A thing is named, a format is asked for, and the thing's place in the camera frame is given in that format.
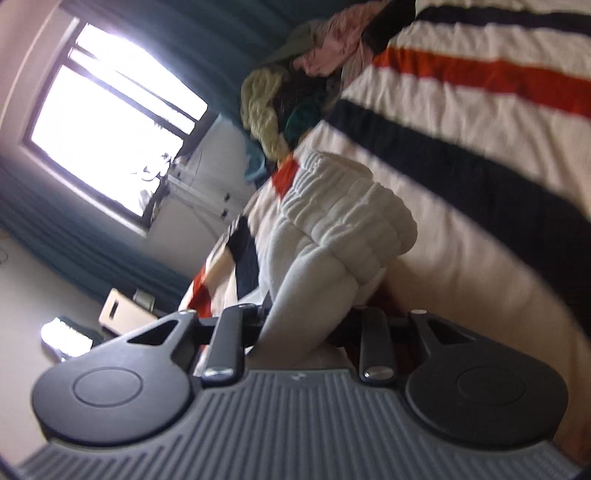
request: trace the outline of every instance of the pink cloth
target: pink cloth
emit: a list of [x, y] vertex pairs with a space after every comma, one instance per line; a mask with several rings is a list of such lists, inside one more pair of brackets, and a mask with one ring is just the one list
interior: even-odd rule
[[318, 46], [296, 58], [294, 68], [303, 69], [310, 77], [328, 77], [357, 50], [361, 63], [366, 66], [371, 62], [372, 55], [368, 61], [368, 52], [371, 51], [362, 45], [361, 34], [386, 4], [385, 1], [367, 2], [334, 14], [328, 22], [318, 28]]

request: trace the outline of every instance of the teal curtain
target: teal curtain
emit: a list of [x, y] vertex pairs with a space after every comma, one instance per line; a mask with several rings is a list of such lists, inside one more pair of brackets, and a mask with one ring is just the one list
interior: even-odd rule
[[0, 156], [0, 226], [55, 272], [103, 303], [111, 288], [154, 295], [178, 308], [190, 280], [115, 240], [74, 211], [63, 192]]
[[240, 125], [248, 73], [297, 25], [347, 0], [65, 0], [63, 8], [141, 46], [208, 105]]

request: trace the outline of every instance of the navy stripe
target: navy stripe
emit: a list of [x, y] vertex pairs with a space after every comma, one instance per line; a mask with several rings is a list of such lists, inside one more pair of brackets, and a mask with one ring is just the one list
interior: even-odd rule
[[565, 33], [578, 33], [591, 37], [591, 17], [569, 12], [536, 14], [526, 10], [513, 11], [495, 7], [427, 7], [417, 20], [443, 24], [466, 24], [484, 27], [488, 24], [519, 25], [523, 28], [551, 28]]
[[259, 274], [255, 240], [245, 216], [238, 219], [226, 246], [236, 264], [236, 296], [240, 300], [258, 287]]
[[503, 165], [346, 100], [327, 121], [505, 244], [591, 336], [591, 223], [571, 203]]

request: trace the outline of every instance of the striped blanket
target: striped blanket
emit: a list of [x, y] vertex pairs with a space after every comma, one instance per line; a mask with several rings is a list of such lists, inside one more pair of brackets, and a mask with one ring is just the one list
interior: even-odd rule
[[[418, 0], [416, 21], [294, 153], [354, 159], [402, 198], [418, 239], [388, 268], [392, 296], [561, 373], [569, 407], [555, 441], [581, 463], [591, 461], [590, 119], [591, 3]], [[252, 252], [277, 208], [268, 192], [284, 194], [293, 165], [249, 206], [258, 233], [239, 220], [185, 304], [218, 312], [256, 291]], [[210, 284], [228, 249], [235, 268]]]

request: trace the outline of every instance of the metal screw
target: metal screw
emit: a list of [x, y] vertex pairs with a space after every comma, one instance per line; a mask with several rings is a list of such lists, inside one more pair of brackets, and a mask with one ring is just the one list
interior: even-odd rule
[[375, 365], [374, 367], [369, 367], [363, 373], [363, 376], [368, 380], [385, 381], [390, 380], [394, 376], [394, 370], [385, 365]]
[[214, 382], [225, 382], [234, 376], [234, 369], [220, 365], [218, 367], [209, 367], [203, 372], [203, 376]]

